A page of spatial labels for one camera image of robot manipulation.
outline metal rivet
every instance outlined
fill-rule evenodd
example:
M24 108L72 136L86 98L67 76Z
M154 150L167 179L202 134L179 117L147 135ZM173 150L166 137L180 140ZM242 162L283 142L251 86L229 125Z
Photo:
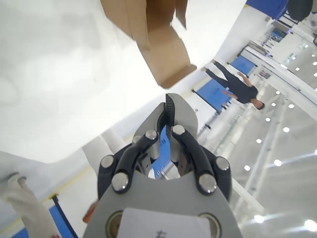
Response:
M137 142L140 138L141 138L140 135L137 135L137 136L133 137L133 139L132 139L132 144L136 144L136 142Z
M103 168L109 168L113 164L114 158L113 155L107 155L102 158L100 164Z
M181 126L180 124L173 127L173 132L176 135L182 135L185 132L185 128Z
M227 159L225 159L223 157L217 157L216 164L217 164L218 168L222 171L226 171L229 169L229 162Z
M208 194L213 193L217 188L217 182L210 174L202 174L198 181L200 187Z
M148 130L146 133L145 133L145 137L150 139L150 140L154 140L156 138L156 131L154 130Z
M124 190L127 187L128 182L128 175L122 172L115 174L111 180L112 187L117 192Z
M116 238L118 236L118 231L122 218L122 211L113 213L107 223L106 223L106 237L107 238Z
M199 217L206 218L209 221L211 238L219 238L221 235L221 226L217 218L209 213L203 213Z

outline black office chair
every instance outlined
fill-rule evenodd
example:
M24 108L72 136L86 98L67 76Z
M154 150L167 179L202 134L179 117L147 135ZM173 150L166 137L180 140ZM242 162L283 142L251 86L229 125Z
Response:
M288 0L286 8L290 17L300 22L310 14L313 5L314 0Z

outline metal bolt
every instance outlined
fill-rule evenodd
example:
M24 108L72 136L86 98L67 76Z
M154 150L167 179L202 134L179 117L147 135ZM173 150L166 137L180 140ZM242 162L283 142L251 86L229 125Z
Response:
M220 223L215 218L215 216L209 214L209 213L203 213L199 215L200 218L206 218L209 221L210 225L210 231L211 231L211 238L219 238L220 237Z
M177 135L182 135L185 132L185 128L178 124L173 127L173 132Z
M140 135L137 135L137 136L133 137L133 139L132 139L132 144L136 144L137 141L138 141L140 138L141 138Z
M145 133L145 137L150 139L150 140L154 140L156 138L156 131L154 130L148 130L146 133Z
M208 194L213 193L217 188L217 182L210 174L202 174L198 182L200 187Z
M226 171L229 169L229 162L227 159L225 159L223 157L217 157L216 164L217 164L218 168L222 171Z
M117 173L111 180L112 187L117 192L124 190L127 187L128 182L129 178L125 173Z
M109 168L113 164L114 158L113 155L107 155L102 158L100 164L103 168Z

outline ceiling light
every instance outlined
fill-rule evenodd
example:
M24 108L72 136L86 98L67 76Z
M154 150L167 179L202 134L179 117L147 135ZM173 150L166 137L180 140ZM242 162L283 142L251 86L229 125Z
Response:
M261 215L255 215L255 216L254 216L254 220L255 220L257 223L263 223L263 222L264 222L264 217L261 216Z
M308 231L311 231L311 232L317 231L317 223L313 220L305 221L304 226Z
M274 161L274 165L275 166L281 166L282 165L282 162L280 160L275 160Z
M250 170L251 170L251 167L250 167L249 165L246 165L246 166L244 167L244 169L245 169L246 171L250 171Z

